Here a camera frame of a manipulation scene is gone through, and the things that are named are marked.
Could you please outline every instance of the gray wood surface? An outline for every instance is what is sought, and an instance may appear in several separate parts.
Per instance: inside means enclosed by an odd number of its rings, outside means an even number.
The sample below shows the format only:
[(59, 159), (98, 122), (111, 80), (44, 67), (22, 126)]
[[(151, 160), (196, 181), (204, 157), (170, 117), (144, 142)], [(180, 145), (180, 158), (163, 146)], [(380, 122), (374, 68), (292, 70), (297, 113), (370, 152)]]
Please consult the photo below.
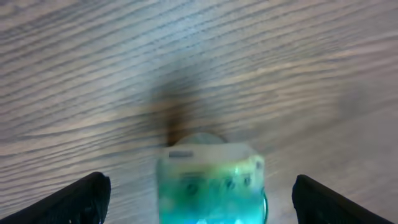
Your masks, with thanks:
[(0, 218), (95, 170), (157, 223), (154, 162), (199, 131), (398, 222), (398, 1), (0, 1)]

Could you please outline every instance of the plastic container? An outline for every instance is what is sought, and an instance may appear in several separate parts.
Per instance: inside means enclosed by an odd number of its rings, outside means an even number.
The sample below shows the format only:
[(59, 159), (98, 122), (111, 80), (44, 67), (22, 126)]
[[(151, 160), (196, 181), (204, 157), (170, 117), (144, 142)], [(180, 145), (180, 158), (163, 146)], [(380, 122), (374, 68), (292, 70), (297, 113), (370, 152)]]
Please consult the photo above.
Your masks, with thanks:
[(212, 134), (165, 148), (158, 164), (161, 224), (262, 224), (264, 160), (246, 144)]

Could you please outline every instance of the blue-green object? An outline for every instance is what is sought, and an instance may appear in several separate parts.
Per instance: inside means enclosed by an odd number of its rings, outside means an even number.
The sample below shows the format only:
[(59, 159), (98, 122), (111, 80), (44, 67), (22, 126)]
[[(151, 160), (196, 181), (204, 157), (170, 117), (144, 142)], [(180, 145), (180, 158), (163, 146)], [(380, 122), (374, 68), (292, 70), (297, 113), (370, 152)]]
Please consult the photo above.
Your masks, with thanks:
[(158, 166), (161, 224), (263, 224), (264, 160), (245, 144), (194, 134), (165, 149)]

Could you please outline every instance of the wooden floor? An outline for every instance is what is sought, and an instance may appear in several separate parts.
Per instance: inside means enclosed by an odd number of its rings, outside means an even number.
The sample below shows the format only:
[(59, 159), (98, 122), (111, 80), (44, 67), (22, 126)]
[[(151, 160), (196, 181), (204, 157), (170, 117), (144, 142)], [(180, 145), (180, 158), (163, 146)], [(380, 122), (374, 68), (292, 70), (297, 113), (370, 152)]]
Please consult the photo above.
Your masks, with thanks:
[(206, 131), (398, 222), (398, 1), (0, 1), (0, 218), (95, 170), (157, 223), (154, 164)]

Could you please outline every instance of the wood grain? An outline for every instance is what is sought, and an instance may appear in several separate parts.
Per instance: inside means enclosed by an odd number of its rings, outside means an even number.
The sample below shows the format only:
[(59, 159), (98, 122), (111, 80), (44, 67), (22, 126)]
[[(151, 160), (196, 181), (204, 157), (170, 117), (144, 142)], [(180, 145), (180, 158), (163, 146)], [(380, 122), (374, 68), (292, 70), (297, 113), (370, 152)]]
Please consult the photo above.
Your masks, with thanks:
[(398, 222), (398, 2), (0, 1), (0, 218), (98, 170), (107, 223), (157, 223), (154, 163), (208, 131)]

